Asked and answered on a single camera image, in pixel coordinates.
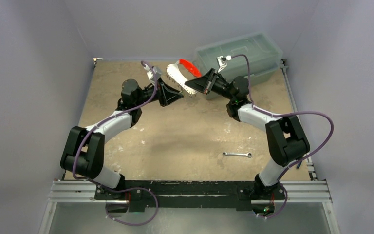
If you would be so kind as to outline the steel key organizer red handle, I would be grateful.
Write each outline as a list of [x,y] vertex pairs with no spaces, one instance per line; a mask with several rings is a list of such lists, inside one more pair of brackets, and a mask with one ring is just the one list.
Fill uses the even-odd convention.
[[195,78],[202,76],[200,71],[191,62],[181,58],[175,63],[167,65],[167,77],[177,83],[178,86],[183,89],[183,91],[186,91],[190,97],[196,96],[197,91],[185,85],[185,82],[188,81],[188,79],[180,71],[179,65],[182,65]]

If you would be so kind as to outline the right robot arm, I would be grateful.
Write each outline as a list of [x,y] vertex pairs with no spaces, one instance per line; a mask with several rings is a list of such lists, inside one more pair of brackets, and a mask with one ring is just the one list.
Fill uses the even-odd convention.
[[202,77],[186,81],[185,85],[205,95],[223,96],[229,100],[226,111],[232,119],[265,131],[271,158],[255,176],[249,197],[266,198],[272,194],[285,168],[310,151],[310,143],[297,116],[275,117],[264,109],[256,110],[249,100],[247,78],[238,76],[227,82],[212,68]]

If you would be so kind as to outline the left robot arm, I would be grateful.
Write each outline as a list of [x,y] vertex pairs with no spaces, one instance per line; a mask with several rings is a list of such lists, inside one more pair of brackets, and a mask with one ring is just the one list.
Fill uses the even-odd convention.
[[182,98],[180,91],[165,84],[161,78],[155,85],[149,84],[145,88],[134,79],[124,81],[117,108],[109,117],[70,130],[60,160],[61,168],[107,187],[108,195],[121,199],[126,192],[125,177],[104,164],[104,145],[139,121],[143,105],[159,101],[165,107]]

